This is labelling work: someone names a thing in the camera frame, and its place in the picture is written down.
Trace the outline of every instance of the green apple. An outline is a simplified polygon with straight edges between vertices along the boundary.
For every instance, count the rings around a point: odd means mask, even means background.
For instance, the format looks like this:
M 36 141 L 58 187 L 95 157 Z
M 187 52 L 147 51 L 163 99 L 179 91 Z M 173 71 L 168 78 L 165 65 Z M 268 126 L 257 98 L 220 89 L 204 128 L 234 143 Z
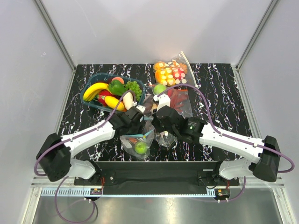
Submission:
M 146 143 L 143 141 L 139 141 L 135 144 L 135 152 L 138 154 L 145 154 L 147 151 Z
M 161 92 L 163 92 L 164 90 L 166 90 L 167 87 L 165 85 L 162 85 L 162 84 L 158 84 L 154 87 L 154 94 L 155 95 L 158 95 L 160 94 Z

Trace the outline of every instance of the green grapes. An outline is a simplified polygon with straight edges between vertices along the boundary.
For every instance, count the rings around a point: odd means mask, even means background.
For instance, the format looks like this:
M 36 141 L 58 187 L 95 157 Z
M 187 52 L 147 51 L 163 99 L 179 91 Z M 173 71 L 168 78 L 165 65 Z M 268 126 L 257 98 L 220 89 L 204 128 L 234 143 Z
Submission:
M 125 84 L 126 90 L 132 90 L 135 93 L 136 100 L 139 101 L 142 95 L 142 90 L 140 89 L 140 85 L 136 82 L 127 82 Z

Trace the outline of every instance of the yellow banana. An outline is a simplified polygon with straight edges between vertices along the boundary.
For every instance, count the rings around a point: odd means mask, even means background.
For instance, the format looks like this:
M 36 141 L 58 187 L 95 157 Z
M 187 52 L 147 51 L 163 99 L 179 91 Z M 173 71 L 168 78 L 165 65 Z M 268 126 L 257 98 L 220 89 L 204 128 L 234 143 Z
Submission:
M 95 83 L 91 85 L 87 90 L 85 91 L 83 95 L 83 100 L 85 101 L 91 101 L 93 98 L 98 95 L 98 93 L 102 90 L 108 90 L 109 84 L 107 83 Z
M 105 96 L 104 101 L 109 107 L 114 109 L 119 100 L 115 97 Z M 124 109 L 125 109 L 125 105 L 123 104 L 123 102 L 120 102 L 116 110 L 123 111 Z

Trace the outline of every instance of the banana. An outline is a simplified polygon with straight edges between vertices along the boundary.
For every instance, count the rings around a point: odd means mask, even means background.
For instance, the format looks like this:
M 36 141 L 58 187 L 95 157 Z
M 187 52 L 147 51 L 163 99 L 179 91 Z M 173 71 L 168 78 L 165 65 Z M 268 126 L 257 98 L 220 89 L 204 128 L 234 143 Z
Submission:
M 107 83 L 95 83 L 95 84 L 91 85 L 85 91 L 85 93 L 83 95 L 83 100 L 91 101 L 102 90 L 108 90 L 108 86 L 109 86 L 109 84 L 107 84 Z

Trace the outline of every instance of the black marble tabletop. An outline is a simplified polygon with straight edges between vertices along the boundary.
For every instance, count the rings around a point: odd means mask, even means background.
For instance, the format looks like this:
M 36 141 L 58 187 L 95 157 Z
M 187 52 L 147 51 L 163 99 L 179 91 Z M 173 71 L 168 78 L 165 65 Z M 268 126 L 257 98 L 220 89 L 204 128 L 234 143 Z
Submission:
M 235 82 L 230 64 L 191 64 L 199 89 L 209 103 L 213 123 L 225 130 L 251 136 L 251 131 Z M 148 85 L 155 83 L 152 64 L 83 64 L 78 65 L 66 108 L 60 125 L 59 134 L 66 135 L 95 125 L 108 116 L 81 103 L 80 92 L 88 79 L 98 73 L 112 73 L 141 80 L 148 91 Z M 208 121 L 207 112 L 200 96 L 193 90 L 188 91 L 193 116 Z M 88 148 L 76 156 L 77 159 L 94 161 L 136 161 L 134 156 L 123 150 L 121 141 L 114 138 Z M 153 141 L 150 155 L 145 161 L 223 161 L 235 160 L 238 155 L 225 150 L 185 142 L 168 150 Z

